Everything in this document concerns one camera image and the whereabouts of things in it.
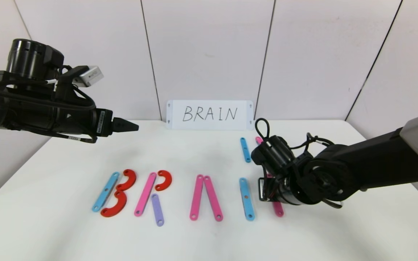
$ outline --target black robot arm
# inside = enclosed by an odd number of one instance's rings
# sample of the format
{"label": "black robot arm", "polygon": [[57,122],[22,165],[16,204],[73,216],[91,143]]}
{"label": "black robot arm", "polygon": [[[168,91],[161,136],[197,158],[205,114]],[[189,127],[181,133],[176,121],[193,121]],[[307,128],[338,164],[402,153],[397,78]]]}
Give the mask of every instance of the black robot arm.
{"label": "black robot arm", "polygon": [[[418,118],[405,127],[354,145],[333,144],[312,137],[299,147],[289,147],[278,136],[263,137],[251,157],[262,165],[259,198],[293,205],[319,202],[340,208],[343,201],[358,190],[418,182]],[[313,157],[307,147],[311,142],[325,145]],[[292,150],[305,147],[295,157]]]}
{"label": "black robot arm", "polygon": [[[15,39],[6,71],[0,71],[0,129],[95,143],[138,125],[96,108],[79,87],[103,78],[98,66],[63,65],[61,52],[35,41]],[[90,138],[66,134],[86,134]]]}

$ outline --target white sign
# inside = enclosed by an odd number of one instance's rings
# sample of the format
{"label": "white sign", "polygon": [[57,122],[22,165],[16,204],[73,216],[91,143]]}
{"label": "white sign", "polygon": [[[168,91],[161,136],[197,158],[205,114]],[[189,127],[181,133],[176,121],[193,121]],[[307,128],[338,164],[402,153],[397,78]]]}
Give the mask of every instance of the white sign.
{"label": "white sign", "polygon": [[252,101],[172,100],[166,108],[168,129],[244,131],[254,128]]}

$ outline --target white table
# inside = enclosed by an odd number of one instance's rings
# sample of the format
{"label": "white table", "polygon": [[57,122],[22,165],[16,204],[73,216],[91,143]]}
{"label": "white table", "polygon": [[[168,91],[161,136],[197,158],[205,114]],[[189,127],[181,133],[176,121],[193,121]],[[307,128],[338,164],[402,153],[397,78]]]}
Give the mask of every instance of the white table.
{"label": "white table", "polygon": [[[0,261],[418,260],[418,191],[412,185],[357,192],[341,210],[324,203],[283,205],[282,218],[271,203],[254,200],[256,219],[247,221],[238,180],[247,178],[257,198],[262,169],[244,161],[239,138],[252,150],[255,131],[177,131],[160,121],[136,123],[139,132],[115,133],[96,144],[52,138],[20,168],[0,189]],[[292,146],[306,132],[341,144],[364,140],[338,120],[270,124],[271,135]],[[323,148],[313,144],[310,152]],[[127,168],[138,178],[126,191],[125,208],[112,218],[92,212],[111,173]],[[158,192],[162,227],[150,202],[141,217],[133,215],[149,173],[158,170],[173,175],[172,185]],[[204,191],[199,219],[189,219],[197,174],[212,177],[222,222],[215,221]],[[115,202],[111,197],[106,206]]]}

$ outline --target cable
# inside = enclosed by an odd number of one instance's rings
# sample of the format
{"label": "cable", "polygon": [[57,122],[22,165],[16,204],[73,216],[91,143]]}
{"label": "cable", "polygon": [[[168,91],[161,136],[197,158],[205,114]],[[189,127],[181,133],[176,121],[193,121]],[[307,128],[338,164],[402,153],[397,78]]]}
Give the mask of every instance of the cable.
{"label": "cable", "polygon": [[327,140],[327,139],[324,139],[324,138],[319,138],[318,136],[312,137],[312,135],[308,132],[307,135],[306,135],[306,141],[303,142],[303,144],[301,144],[299,146],[290,147],[290,150],[296,150],[296,149],[299,149],[299,148],[305,146],[304,152],[307,152],[307,150],[309,149],[309,144],[311,144],[312,142],[317,142],[319,144],[324,145],[325,147],[328,147],[328,146],[334,144],[330,140]]}
{"label": "cable", "polygon": [[[263,121],[263,122],[265,122],[266,123],[266,125],[267,125],[267,135],[264,137],[263,135],[262,135],[262,133],[261,132],[259,132],[259,129],[257,128],[257,123],[259,122],[259,121]],[[269,135],[270,135],[270,125],[269,125],[269,122],[266,120],[266,119],[264,119],[264,118],[259,118],[259,119],[257,119],[256,120],[256,123],[254,124],[254,127],[256,128],[256,132],[257,132],[257,134],[259,134],[259,137],[261,137],[262,138],[262,140],[267,140],[268,138],[269,138]]]}
{"label": "cable", "polygon": [[[32,85],[32,86],[40,86],[40,87],[43,87],[43,88],[48,88],[48,86],[46,86],[46,81],[21,81],[21,80],[1,81],[0,82],[0,87],[8,86],[8,85],[11,85],[11,84],[14,84],[14,85],[29,84],[29,85]],[[59,108],[59,109],[71,109],[73,111],[89,111],[91,109],[96,108],[96,105],[95,105],[93,99],[91,99],[88,95],[86,95],[85,93],[80,91],[77,87],[73,87],[73,89],[75,91],[77,91],[80,95],[82,95],[85,99],[90,101],[91,105],[89,105],[89,106],[71,105],[71,104],[53,102],[53,101],[48,101],[48,100],[36,99],[36,98],[27,97],[27,96],[23,96],[23,95],[19,95],[19,94],[12,94],[12,93],[6,92],[6,91],[0,91],[0,97],[13,99],[13,100],[18,100],[18,101],[22,101],[22,102],[27,102],[27,103],[31,103],[31,104],[37,104],[37,105],[41,105],[41,106],[56,107],[56,108]]]}

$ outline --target red c-shaped piece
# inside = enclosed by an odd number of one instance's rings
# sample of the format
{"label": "red c-shaped piece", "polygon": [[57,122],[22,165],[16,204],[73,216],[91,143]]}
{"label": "red c-shaped piece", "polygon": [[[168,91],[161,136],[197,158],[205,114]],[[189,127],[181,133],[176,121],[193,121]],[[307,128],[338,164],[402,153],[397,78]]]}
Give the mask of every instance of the red c-shaped piece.
{"label": "red c-shaped piece", "polygon": [[117,198],[117,204],[112,208],[103,208],[103,210],[101,210],[101,216],[110,218],[117,215],[123,207],[125,207],[125,204],[127,203],[127,195],[125,195],[125,192],[117,190],[116,193],[114,193],[114,196]]}
{"label": "red c-shaped piece", "polygon": [[116,186],[117,190],[125,191],[131,188],[136,181],[136,174],[133,170],[126,169],[123,171],[123,175],[128,177],[128,180],[122,184]]}
{"label": "red c-shaped piece", "polygon": [[167,170],[159,170],[157,174],[161,177],[165,177],[165,180],[161,184],[157,184],[154,188],[157,191],[162,191],[168,188],[172,183],[172,175]]}

